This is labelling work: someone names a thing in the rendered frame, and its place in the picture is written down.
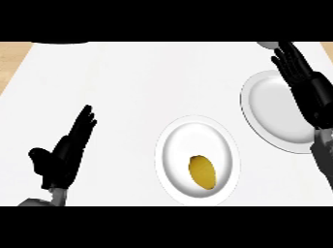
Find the white plate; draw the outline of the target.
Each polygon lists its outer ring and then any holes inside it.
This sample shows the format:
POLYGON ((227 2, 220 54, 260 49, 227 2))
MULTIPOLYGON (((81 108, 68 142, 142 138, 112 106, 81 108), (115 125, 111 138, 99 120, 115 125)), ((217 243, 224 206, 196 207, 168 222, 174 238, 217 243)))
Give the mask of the white plate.
POLYGON ((260 72, 246 80, 241 109, 252 130, 271 146, 294 154, 311 154, 314 128, 277 71, 260 72))
POLYGON ((215 206, 239 182, 235 139, 211 118, 190 115, 167 126, 157 145, 157 171, 167 192, 190 206, 215 206))

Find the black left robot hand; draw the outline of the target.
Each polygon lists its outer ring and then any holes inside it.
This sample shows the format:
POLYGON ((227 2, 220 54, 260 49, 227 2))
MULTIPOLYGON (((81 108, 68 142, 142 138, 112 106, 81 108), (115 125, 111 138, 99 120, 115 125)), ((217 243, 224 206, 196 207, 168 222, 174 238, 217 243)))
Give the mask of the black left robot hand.
POLYGON ((45 190, 70 189, 96 124, 93 107, 86 106, 74 121, 71 132, 61 138, 53 151, 40 147, 30 150, 28 157, 34 164, 34 172, 43 176, 45 190))

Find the yellow lemon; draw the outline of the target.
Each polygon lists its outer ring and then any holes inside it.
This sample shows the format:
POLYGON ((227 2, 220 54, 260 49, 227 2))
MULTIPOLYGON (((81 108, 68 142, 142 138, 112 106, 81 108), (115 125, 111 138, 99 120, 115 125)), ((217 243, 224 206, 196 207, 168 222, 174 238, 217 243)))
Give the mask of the yellow lemon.
POLYGON ((211 190, 215 187, 215 169, 211 160, 202 156, 190 158, 189 171, 196 184, 205 189, 211 190))

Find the dark rounded object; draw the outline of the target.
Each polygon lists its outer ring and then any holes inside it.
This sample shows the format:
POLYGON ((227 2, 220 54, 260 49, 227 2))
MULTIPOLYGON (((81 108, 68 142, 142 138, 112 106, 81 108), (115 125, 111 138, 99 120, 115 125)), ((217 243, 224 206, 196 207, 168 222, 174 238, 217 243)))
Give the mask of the dark rounded object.
POLYGON ((43 41, 40 41, 40 42, 37 42, 37 41, 34 41, 33 42, 34 44, 42 44, 42 45, 55 45, 55 46, 64 46, 64 45, 83 45, 83 44, 87 44, 89 42, 87 41, 71 41, 71 42, 67 42, 67 41, 64 41, 64 42, 43 42, 43 41))

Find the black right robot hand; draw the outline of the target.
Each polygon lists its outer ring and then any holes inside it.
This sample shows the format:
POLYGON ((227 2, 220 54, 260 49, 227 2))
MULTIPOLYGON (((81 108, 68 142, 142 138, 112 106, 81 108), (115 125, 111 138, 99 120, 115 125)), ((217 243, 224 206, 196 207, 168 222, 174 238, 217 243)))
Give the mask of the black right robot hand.
POLYGON ((292 42, 280 42, 271 61, 292 90, 307 122, 316 129, 333 128, 333 83, 316 71, 292 42))

